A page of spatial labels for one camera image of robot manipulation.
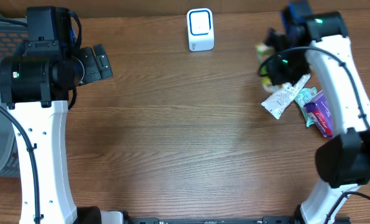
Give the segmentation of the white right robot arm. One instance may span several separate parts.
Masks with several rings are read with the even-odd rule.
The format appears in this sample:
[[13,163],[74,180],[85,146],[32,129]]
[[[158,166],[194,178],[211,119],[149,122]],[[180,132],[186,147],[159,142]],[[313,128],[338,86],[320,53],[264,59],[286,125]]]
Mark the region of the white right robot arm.
[[370,181],[370,100],[351,52],[349,32],[337,12],[314,13],[307,1],[281,12],[285,32],[271,31],[273,55],[263,63],[274,85],[297,83],[315,72],[330,110],[332,137],[315,153],[318,182],[286,223],[348,223],[336,217],[351,195]]

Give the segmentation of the green snack pouch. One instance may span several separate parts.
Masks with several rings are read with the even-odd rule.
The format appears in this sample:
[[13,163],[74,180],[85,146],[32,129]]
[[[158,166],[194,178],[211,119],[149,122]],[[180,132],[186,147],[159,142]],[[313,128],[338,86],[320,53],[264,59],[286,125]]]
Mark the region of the green snack pouch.
[[[264,62],[268,57],[270,57],[271,55],[273,55],[275,53],[275,50],[274,50],[273,47],[270,47],[270,46],[265,45],[263,43],[257,44],[255,46],[255,48],[256,48],[256,55],[257,55],[257,59],[258,59],[259,64]],[[278,89],[280,89],[282,87],[281,85],[273,85],[272,84],[271,79],[267,76],[266,66],[263,66],[261,68],[261,74],[264,75],[262,77],[261,83],[262,83],[263,89],[266,92],[273,93],[273,92],[277,91]]]

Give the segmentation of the purple snack packet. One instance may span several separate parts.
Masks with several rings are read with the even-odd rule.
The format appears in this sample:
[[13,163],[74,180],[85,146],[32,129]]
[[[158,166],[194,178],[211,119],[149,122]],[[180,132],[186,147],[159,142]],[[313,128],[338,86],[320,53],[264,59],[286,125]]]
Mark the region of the purple snack packet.
[[331,113],[323,91],[319,91],[308,103],[303,106],[308,116],[313,120],[325,138],[333,137],[333,123]]

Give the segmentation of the teal packet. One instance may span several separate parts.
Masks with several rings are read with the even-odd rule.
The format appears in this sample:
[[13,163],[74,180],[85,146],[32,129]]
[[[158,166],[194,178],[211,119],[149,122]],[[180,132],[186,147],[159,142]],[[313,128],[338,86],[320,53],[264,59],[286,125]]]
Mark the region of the teal packet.
[[298,105],[304,119],[305,125],[309,128],[311,125],[314,124],[313,120],[308,116],[306,109],[304,108],[305,104],[308,103],[316,94],[317,88],[303,88],[300,90],[299,94],[295,97],[294,101]]

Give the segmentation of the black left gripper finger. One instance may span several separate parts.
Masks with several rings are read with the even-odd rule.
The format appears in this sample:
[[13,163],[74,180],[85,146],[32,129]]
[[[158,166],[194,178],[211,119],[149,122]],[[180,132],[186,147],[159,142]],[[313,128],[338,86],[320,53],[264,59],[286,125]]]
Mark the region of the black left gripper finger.
[[108,62],[108,56],[103,44],[94,45],[93,50],[95,52],[97,62]]
[[104,80],[104,79],[107,79],[107,78],[111,78],[113,76],[113,72],[112,72],[109,61],[108,60],[100,60],[99,64],[100,64],[99,72],[100,72],[100,75],[101,75],[101,79]]

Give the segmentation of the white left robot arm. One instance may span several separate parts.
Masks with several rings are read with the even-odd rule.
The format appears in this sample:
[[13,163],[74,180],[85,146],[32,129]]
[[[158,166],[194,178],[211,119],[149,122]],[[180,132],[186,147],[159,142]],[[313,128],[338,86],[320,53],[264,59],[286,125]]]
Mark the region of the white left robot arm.
[[75,205],[65,130],[78,86],[113,75],[102,45],[83,47],[78,16],[64,7],[27,9],[29,38],[0,64],[1,110],[16,135],[21,223],[122,223],[121,212]]

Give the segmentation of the white tube gold cap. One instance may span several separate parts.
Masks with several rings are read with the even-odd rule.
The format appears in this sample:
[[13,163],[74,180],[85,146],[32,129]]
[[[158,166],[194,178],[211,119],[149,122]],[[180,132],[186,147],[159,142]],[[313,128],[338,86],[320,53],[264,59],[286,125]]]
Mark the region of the white tube gold cap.
[[284,110],[293,102],[300,90],[309,81],[311,75],[306,74],[296,84],[284,83],[281,88],[273,92],[270,97],[261,103],[275,119],[280,119]]

